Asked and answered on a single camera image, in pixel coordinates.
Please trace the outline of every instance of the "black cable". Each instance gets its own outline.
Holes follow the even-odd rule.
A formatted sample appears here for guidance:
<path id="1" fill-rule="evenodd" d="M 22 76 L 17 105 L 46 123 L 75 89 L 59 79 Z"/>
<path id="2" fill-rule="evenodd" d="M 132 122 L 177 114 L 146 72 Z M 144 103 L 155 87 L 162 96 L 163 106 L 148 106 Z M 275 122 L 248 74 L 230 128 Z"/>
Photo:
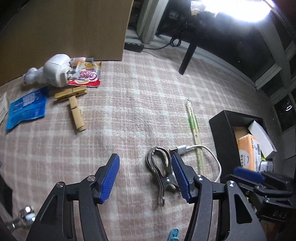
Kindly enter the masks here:
<path id="1" fill-rule="evenodd" d="M 170 42 L 167 44 L 167 45 L 165 45 L 165 46 L 162 46 L 162 47 L 160 47 L 160 48 L 146 48 L 146 47 L 144 47 L 144 49 L 151 49 L 151 50 L 160 50 L 160 49 L 163 49 L 163 48 L 165 48 L 165 47 L 167 47 L 167 46 L 172 46 L 172 47 L 179 47 L 180 45 L 181 45 L 181 43 L 182 43 L 182 40 L 181 40 L 181 38 L 182 38 L 182 33 L 185 31 L 187 29 L 187 22 L 185 22 L 185 26 L 184 26 L 184 28 L 182 29 L 182 30 L 180 30 L 180 31 L 178 31 L 171 39 L 170 39 Z"/>

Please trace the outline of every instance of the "plaid blanket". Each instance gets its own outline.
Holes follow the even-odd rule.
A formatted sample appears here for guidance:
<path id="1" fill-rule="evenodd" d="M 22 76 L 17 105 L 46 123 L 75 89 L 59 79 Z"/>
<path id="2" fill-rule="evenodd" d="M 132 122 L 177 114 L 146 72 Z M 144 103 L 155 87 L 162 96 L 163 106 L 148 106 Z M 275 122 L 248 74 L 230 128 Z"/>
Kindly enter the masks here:
<path id="1" fill-rule="evenodd" d="M 192 59 L 185 75 L 178 69 L 184 53 L 163 49 L 134 53 L 124 51 L 121 62 L 104 62 L 102 81 L 77 98 L 86 130 L 75 133 L 68 102 L 54 104 L 50 88 L 46 116 L 20 123 L 6 132 L 0 125 L 0 173 L 13 189 L 13 214 L 33 205 L 39 211 L 58 181 L 80 182 L 105 165 L 112 153 L 120 156 L 120 169 L 110 198 L 99 205 L 109 240 L 166 240 L 171 228 L 180 229 L 183 240 L 193 205 L 180 193 L 166 192 L 164 207 L 157 206 L 158 185 L 145 166 L 147 151 L 161 145 L 172 148 L 193 144 L 185 100 L 192 100 L 202 144 L 215 150 L 209 119 L 220 111 L 232 110 L 262 117 L 279 150 L 280 127 L 268 98 L 254 88 L 203 60 Z M 22 86 L 17 78 L 0 87 L 10 102 L 39 88 Z M 207 177 L 214 180 L 218 166 L 204 151 Z M 197 171 L 195 152 L 184 155 L 184 162 Z M 78 204 L 75 202 L 78 240 L 83 240 Z M 11 219 L 0 205 L 0 215 Z M 210 240 L 215 238 L 217 203 L 214 203 Z M 15 232 L 25 240 L 28 231 Z"/>

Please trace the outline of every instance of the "wooden clothespin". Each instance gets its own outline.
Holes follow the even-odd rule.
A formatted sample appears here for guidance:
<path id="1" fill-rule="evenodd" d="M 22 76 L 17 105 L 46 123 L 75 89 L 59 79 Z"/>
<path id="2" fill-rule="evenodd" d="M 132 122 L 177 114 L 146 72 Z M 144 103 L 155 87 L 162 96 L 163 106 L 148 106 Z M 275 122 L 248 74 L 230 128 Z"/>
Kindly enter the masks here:
<path id="1" fill-rule="evenodd" d="M 56 102 L 62 102 L 64 100 L 69 99 L 71 96 L 80 96 L 86 94 L 86 86 L 79 86 L 73 89 L 67 89 L 63 92 L 57 93 L 54 95 Z"/>
<path id="2" fill-rule="evenodd" d="M 84 126 L 84 121 L 82 119 L 80 109 L 78 108 L 76 96 L 70 97 L 69 102 L 70 102 L 70 109 L 71 109 L 77 130 L 78 131 L 85 130 L 86 128 Z"/>

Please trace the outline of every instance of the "white cable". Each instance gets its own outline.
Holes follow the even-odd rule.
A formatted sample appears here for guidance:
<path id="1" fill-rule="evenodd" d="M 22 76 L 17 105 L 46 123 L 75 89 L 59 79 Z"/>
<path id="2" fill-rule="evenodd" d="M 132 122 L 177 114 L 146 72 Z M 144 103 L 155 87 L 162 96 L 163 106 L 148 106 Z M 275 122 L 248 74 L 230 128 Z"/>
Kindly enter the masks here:
<path id="1" fill-rule="evenodd" d="M 206 147 L 204 145 L 193 145 L 193 146 L 182 145 L 182 146 L 178 146 L 177 147 L 177 152 L 180 155 L 182 155 L 182 154 L 186 153 L 187 151 L 189 151 L 190 149 L 197 148 L 197 147 L 198 148 L 204 148 L 204 149 L 206 149 L 213 156 L 213 158 L 215 159 L 215 161 L 217 162 L 218 167 L 219 167 L 219 174 L 218 174 L 218 176 L 217 176 L 217 178 L 215 180 L 215 182 L 217 182 L 220 179 L 220 177 L 221 177 L 222 167 L 221 167 L 221 164 L 218 161 L 217 157 L 214 155 L 214 153 L 208 147 Z"/>

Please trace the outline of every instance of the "blue plastic package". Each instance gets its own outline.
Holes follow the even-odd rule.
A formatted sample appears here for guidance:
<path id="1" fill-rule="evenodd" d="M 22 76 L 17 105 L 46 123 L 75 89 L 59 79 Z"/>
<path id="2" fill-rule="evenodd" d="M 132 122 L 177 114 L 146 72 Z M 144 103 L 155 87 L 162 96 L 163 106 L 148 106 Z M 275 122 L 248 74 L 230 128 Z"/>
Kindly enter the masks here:
<path id="1" fill-rule="evenodd" d="M 21 121 L 28 121 L 45 116 L 45 106 L 47 99 L 47 86 L 31 92 L 15 102 L 9 107 L 6 130 L 15 127 Z"/>

